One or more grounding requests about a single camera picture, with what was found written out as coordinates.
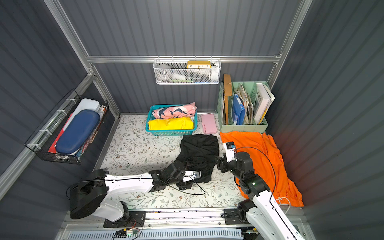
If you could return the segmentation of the black shorts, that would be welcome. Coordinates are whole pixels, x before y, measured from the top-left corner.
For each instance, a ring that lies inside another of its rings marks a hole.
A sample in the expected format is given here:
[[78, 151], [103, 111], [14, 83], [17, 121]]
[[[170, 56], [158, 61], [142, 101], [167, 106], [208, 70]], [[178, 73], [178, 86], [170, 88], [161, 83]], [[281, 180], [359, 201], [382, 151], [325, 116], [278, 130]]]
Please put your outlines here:
[[219, 156], [219, 141], [214, 135], [184, 135], [180, 144], [177, 161], [183, 163], [186, 170], [200, 171], [197, 183], [208, 183]]

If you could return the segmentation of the white yellow book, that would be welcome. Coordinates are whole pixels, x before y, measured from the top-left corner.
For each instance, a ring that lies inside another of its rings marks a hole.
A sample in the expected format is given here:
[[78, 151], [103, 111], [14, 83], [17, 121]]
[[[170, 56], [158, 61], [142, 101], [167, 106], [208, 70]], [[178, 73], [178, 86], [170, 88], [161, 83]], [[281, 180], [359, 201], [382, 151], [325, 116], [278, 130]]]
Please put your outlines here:
[[265, 118], [267, 111], [275, 100], [275, 96], [268, 86], [263, 83], [256, 83], [256, 111], [254, 120], [257, 125], [260, 125]]

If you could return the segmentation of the pink plastic case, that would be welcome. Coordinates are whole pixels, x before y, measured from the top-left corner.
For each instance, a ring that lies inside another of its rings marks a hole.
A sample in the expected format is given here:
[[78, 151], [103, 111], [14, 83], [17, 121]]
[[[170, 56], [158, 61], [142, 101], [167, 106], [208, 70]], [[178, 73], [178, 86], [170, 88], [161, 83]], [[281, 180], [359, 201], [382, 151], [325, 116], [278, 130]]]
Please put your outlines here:
[[217, 133], [217, 125], [214, 114], [201, 115], [203, 133], [206, 135], [213, 135]]

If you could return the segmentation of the white flat box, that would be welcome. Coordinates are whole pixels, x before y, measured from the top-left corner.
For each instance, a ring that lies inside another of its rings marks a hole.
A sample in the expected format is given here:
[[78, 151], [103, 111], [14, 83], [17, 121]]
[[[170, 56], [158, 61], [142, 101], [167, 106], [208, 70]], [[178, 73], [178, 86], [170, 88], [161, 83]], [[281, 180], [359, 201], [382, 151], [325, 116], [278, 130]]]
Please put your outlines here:
[[73, 118], [81, 111], [83, 110], [91, 110], [94, 112], [97, 112], [100, 108], [101, 104], [96, 100], [91, 99], [82, 99], [79, 103], [79, 105], [76, 107], [76, 109], [73, 111], [73, 113], [70, 115], [69, 119], [67, 120], [66, 124], [62, 128], [63, 131], [67, 129]]

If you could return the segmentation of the roll of tape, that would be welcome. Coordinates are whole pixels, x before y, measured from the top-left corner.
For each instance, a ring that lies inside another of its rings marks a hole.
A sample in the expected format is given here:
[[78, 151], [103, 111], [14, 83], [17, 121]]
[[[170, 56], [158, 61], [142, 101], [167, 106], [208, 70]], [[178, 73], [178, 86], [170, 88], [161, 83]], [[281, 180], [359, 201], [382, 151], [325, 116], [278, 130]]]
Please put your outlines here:
[[166, 64], [159, 64], [154, 68], [157, 82], [167, 82], [172, 77], [172, 68]]

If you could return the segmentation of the navy blue oval case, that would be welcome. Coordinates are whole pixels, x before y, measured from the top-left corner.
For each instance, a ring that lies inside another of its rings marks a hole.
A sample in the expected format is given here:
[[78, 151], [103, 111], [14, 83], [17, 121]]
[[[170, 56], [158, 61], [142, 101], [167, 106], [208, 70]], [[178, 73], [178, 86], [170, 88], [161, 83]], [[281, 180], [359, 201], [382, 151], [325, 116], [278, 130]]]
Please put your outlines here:
[[91, 110], [79, 112], [71, 121], [56, 143], [56, 151], [62, 155], [71, 155], [79, 150], [96, 126], [100, 115]]

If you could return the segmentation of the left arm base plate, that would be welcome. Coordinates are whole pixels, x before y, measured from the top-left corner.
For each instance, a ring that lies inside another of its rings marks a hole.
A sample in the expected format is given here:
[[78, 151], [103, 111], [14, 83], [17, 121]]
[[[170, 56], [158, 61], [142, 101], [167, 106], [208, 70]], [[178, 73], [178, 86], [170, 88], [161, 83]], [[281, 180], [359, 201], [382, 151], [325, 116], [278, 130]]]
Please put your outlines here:
[[105, 219], [103, 228], [142, 227], [146, 219], [146, 211], [124, 212], [123, 217], [115, 222]]

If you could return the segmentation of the mint green file organizer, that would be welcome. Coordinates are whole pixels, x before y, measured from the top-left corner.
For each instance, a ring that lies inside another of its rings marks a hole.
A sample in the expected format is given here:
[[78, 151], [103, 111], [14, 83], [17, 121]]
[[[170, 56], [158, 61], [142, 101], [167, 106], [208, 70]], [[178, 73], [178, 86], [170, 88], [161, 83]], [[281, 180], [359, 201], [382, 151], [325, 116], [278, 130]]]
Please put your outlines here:
[[275, 96], [267, 82], [224, 82], [219, 93], [217, 113], [221, 133], [264, 133], [266, 113]]

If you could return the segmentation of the blue binder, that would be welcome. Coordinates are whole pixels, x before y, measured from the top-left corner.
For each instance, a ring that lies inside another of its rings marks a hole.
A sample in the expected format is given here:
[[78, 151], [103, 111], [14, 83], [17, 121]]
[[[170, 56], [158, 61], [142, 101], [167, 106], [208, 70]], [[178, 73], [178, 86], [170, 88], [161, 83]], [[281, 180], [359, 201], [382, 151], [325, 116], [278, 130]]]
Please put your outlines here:
[[232, 107], [232, 117], [234, 125], [243, 125], [245, 120], [245, 107], [238, 96], [234, 94], [233, 97], [233, 107]]

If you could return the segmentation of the orange shorts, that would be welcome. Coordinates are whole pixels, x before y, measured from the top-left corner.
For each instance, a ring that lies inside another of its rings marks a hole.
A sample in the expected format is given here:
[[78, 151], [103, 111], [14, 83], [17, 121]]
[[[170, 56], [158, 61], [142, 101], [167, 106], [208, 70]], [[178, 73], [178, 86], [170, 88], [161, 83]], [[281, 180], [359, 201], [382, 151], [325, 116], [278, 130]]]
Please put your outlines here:
[[292, 207], [303, 207], [303, 196], [288, 178], [283, 156], [274, 138], [265, 133], [220, 133], [223, 143], [234, 142], [237, 152], [247, 152], [253, 160], [255, 173], [269, 186], [275, 199]]

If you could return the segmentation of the aluminium front rail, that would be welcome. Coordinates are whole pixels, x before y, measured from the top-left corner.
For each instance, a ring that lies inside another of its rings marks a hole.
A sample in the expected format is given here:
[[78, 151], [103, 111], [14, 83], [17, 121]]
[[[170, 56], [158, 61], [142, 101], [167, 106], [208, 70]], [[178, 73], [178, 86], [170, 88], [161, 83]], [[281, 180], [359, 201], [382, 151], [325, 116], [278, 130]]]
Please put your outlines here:
[[[249, 225], [229, 224], [222, 218], [224, 207], [188, 209], [146, 209], [141, 240], [224, 240], [242, 239]], [[66, 216], [57, 240], [112, 240], [117, 229], [103, 227], [104, 219], [86, 217], [72, 220]]]

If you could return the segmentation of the pink patterned folded cloth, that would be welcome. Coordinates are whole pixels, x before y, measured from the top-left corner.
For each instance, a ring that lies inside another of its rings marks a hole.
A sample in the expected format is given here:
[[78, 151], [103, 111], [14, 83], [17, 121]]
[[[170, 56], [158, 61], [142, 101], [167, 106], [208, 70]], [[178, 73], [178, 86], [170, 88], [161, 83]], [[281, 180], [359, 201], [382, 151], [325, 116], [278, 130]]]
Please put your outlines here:
[[152, 109], [152, 116], [155, 119], [176, 119], [184, 117], [193, 117], [196, 114], [197, 106], [195, 102], [187, 105], [167, 106], [167, 107], [154, 107]]

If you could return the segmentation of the yellow folded cloth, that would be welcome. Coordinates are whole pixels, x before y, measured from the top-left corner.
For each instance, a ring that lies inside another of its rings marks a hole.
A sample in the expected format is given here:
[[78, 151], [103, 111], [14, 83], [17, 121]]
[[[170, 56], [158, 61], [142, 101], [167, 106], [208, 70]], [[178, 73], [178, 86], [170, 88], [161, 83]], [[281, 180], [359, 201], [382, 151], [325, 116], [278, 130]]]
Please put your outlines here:
[[155, 119], [148, 122], [150, 131], [192, 130], [194, 122], [187, 117], [174, 119]]

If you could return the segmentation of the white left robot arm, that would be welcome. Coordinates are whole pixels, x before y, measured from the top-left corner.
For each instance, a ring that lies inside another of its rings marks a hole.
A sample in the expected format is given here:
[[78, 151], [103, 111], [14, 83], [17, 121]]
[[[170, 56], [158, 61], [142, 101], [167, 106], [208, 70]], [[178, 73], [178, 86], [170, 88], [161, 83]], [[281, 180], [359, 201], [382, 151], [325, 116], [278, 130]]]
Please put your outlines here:
[[112, 223], [129, 218], [127, 204], [113, 197], [133, 193], [151, 193], [164, 190], [173, 184], [200, 179], [199, 170], [186, 170], [176, 161], [162, 170], [151, 170], [133, 176], [114, 176], [105, 170], [95, 170], [67, 190], [70, 198], [70, 217], [73, 220], [96, 216]]

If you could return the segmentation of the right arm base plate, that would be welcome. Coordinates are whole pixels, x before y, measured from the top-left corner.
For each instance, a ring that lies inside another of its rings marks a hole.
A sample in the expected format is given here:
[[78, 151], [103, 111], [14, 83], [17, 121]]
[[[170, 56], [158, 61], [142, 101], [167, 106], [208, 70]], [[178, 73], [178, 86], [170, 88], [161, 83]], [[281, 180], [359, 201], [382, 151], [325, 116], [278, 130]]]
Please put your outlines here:
[[224, 213], [221, 214], [221, 218], [225, 220], [226, 225], [250, 225], [247, 220], [246, 213], [249, 209], [224, 209]]

